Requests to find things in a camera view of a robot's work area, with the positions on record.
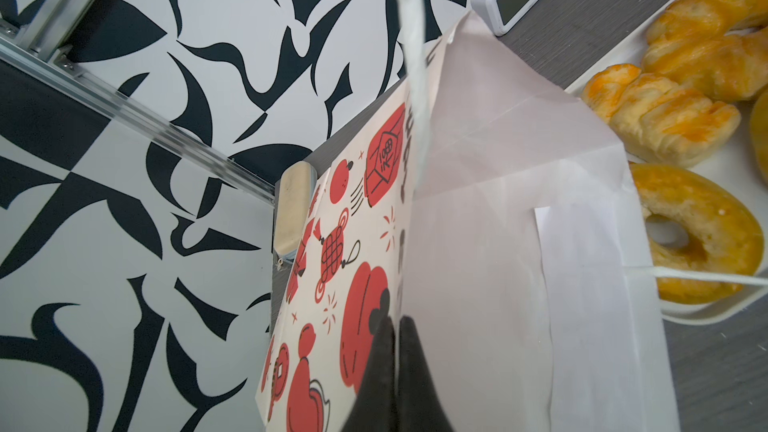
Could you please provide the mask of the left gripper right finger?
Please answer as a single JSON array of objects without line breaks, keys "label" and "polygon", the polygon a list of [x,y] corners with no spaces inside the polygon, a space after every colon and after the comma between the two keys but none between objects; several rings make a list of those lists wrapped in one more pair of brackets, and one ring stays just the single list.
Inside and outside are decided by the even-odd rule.
[{"label": "left gripper right finger", "polygon": [[453,431],[440,403],[415,321],[399,323],[398,421],[400,431]]}]

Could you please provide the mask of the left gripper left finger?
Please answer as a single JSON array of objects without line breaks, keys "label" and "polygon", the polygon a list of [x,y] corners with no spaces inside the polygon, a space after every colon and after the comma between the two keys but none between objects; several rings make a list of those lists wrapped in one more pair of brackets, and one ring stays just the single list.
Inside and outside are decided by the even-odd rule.
[{"label": "left gripper left finger", "polygon": [[397,431],[395,399],[395,331],[392,319],[380,322],[366,370],[344,432]]}]

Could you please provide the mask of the red white paper bag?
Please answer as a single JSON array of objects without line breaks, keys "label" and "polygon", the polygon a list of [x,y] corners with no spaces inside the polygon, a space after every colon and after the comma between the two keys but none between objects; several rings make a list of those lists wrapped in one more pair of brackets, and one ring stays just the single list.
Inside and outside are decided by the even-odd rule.
[{"label": "red white paper bag", "polygon": [[474,12],[317,175],[256,402],[339,431],[380,322],[415,321],[457,431],[676,431],[619,138]]}]

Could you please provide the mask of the fake plain donut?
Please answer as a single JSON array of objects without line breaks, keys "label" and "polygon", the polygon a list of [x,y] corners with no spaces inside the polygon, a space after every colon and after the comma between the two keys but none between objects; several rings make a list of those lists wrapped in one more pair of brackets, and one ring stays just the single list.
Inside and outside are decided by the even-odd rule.
[{"label": "fake plain donut", "polygon": [[653,263],[672,269],[753,276],[763,259],[763,230],[728,191],[687,169],[629,165],[646,224],[671,222],[687,234],[681,247],[649,240]]}]

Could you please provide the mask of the fake croissant bread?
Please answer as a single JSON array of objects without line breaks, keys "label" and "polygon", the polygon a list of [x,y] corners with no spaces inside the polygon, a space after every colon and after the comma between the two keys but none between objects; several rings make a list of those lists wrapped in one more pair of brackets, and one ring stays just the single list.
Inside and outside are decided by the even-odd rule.
[{"label": "fake croissant bread", "polygon": [[632,64],[613,65],[594,75],[581,99],[628,153],[683,168],[717,152],[741,122],[735,106]]}]

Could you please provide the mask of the small fake bread roll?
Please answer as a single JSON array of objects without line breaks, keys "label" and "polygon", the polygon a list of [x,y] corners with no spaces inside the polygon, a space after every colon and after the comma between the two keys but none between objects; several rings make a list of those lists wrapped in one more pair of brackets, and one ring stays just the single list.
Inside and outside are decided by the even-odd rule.
[{"label": "small fake bread roll", "polygon": [[755,101],[749,122],[749,133],[756,165],[764,183],[768,181],[768,91]]}]

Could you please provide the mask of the fake twisted bread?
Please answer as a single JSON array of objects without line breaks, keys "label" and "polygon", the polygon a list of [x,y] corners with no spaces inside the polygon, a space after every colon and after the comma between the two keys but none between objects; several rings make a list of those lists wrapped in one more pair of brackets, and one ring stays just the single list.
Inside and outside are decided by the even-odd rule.
[{"label": "fake twisted bread", "polygon": [[767,0],[675,0],[646,40],[644,71],[712,99],[750,101],[767,89]]}]

